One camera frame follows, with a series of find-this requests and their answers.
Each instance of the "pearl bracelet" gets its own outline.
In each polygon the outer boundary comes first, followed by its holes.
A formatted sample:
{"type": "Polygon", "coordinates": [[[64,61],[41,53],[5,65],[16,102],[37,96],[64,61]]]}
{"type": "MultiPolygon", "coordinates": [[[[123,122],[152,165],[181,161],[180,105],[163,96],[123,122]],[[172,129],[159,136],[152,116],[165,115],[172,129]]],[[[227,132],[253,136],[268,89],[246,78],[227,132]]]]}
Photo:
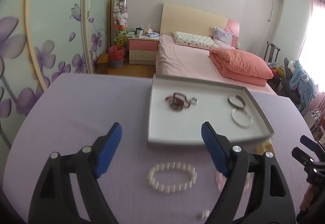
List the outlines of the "pearl bracelet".
{"type": "Polygon", "coordinates": [[[157,190],[161,193],[175,193],[180,191],[185,191],[187,188],[192,188],[192,185],[196,182],[197,173],[195,168],[190,164],[180,163],[180,162],[165,162],[161,164],[156,164],[149,170],[147,180],[148,184],[153,187],[154,190],[157,190]],[[167,171],[167,170],[175,170],[181,172],[187,172],[190,174],[190,179],[187,182],[174,184],[174,185],[165,185],[159,183],[155,180],[154,174],[158,171],[167,171]]]}

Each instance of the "nightstand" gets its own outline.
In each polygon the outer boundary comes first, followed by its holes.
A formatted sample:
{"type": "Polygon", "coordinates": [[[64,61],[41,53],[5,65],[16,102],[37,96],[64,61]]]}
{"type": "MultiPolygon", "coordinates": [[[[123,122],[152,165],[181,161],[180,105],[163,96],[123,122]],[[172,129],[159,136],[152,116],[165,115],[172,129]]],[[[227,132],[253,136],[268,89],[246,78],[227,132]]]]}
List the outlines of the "nightstand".
{"type": "Polygon", "coordinates": [[[129,38],[130,64],[156,64],[159,37],[129,38]]]}

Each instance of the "folded comforter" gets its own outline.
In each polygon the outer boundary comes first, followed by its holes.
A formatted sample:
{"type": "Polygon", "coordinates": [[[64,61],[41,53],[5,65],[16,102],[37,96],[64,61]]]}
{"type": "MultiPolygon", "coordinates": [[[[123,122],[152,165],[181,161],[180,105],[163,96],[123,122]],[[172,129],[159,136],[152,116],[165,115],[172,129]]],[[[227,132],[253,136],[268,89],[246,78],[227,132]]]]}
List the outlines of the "folded comforter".
{"type": "Polygon", "coordinates": [[[223,77],[260,86],[266,86],[266,80],[273,78],[266,63],[247,51],[211,49],[210,58],[223,77]]]}

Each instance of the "mug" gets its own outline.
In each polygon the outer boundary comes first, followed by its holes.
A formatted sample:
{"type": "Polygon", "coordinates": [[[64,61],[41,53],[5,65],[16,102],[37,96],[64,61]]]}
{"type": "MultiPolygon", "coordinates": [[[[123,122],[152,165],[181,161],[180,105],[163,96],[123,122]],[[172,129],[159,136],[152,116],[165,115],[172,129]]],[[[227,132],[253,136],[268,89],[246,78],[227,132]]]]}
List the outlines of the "mug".
{"type": "Polygon", "coordinates": [[[136,29],[136,37],[137,38],[140,38],[142,36],[142,33],[143,33],[143,29],[141,29],[141,28],[136,29]]]}

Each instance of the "red beaded bracelet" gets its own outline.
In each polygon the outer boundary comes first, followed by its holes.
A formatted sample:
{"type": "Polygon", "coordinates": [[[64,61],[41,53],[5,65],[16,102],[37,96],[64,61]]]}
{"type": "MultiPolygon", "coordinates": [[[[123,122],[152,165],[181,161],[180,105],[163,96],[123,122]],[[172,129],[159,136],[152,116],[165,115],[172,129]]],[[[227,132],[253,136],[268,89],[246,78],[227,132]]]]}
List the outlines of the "red beaded bracelet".
{"type": "Polygon", "coordinates": [[[191,106],[191,102],[187,100],[186,95],[179,92],[174,92],[172,96],[166,97],[165,100],[169,102],[169,105],[173,110],[177,111],[181,111],[182,109],[188,109],[191,106]]]}

